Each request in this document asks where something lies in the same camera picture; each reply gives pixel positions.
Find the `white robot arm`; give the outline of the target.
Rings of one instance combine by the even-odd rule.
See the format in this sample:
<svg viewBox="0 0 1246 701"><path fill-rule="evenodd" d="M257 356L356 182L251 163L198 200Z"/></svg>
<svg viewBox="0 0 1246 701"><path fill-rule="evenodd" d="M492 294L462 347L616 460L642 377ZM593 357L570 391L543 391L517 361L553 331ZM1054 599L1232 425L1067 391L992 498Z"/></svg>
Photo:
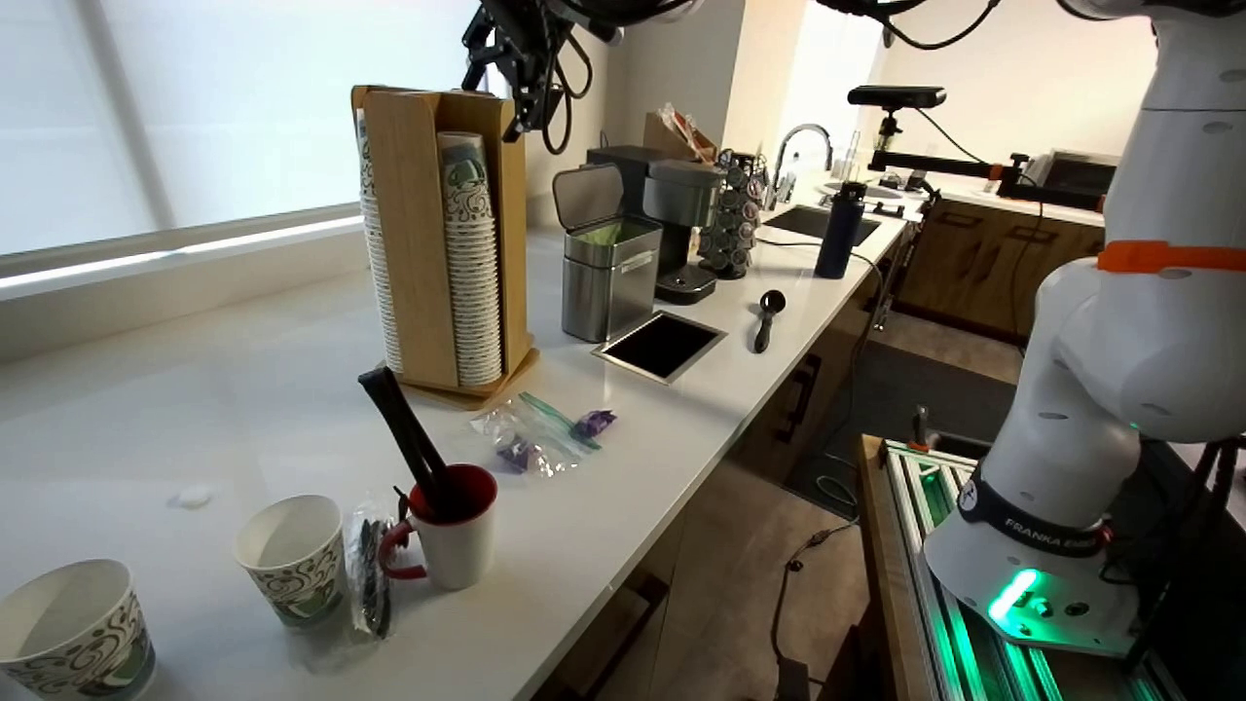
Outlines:
<svg viewBox="0 0 1246 701"><path fill-rule="evenodd" d="M1141 443L1246 433L1246 0L1058 0L1141 16L1155 69L1105 193L1105 247L1044 278L1022 386L928 573L998 634L1119 657L1141 605L1105 511Z"/></svg>

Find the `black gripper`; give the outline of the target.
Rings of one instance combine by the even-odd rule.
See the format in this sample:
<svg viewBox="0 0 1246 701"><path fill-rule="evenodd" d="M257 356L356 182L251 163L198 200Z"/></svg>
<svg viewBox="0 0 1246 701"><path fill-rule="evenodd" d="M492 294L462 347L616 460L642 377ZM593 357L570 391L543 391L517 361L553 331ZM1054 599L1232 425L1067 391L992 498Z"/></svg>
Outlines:
<svg viewBox="0 0 1246 701"><path fill-rule="evenodd" d="M560 48L570 32L571 25L560 19L544 0L479 0L475 16L469 19L460 34L469 50L460 87L479 94L486 69L508 77L516 103L516 122L508 129L509 142L553 122L560 103Z"/></svg>

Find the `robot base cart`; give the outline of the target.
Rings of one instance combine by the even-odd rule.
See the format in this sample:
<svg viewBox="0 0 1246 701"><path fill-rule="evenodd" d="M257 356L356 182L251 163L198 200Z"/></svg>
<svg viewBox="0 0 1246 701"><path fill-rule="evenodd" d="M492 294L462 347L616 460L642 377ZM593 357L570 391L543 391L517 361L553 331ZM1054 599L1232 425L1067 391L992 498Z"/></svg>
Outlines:
<svg viewBox="0 0 1246 701"><path fill-rule="evenodd" d="M1246 701L1232 482L1168 443L1071 531L932 443L866 437L856 482L901 701Z"/></svg>

